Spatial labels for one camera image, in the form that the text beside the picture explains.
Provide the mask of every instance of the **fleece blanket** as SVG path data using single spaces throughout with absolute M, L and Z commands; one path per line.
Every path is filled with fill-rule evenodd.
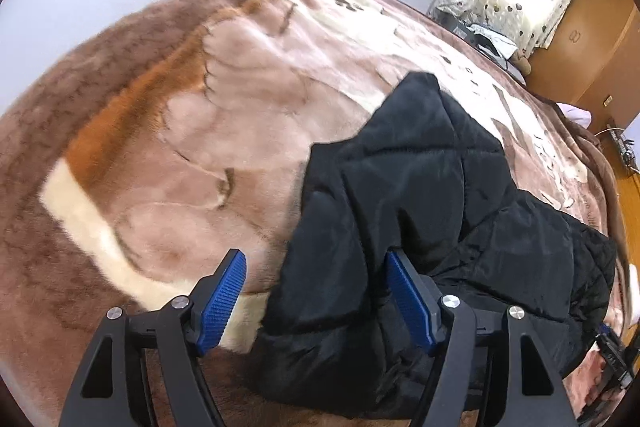
M 204 360 L 227 425 L 406 425 L 268 403 L 243 375 L 310 145 L 353 136 L 411 70 L 434 73 L 500 140 L 519 188 L 618 242 L 620 330 L 614 177 L 552 105 L 393 0 L 167 0 L 63 57 L 0 120 L 0 375 L 33 425 L 57 424 L 109 308 L 188 294 L 231 247 L 248 277 Z M 153 357 L 149 368 L 159 422 L 171 425 Z M 593 384 L 583 377 L 586 391 L 568 383 L 577 409 Z

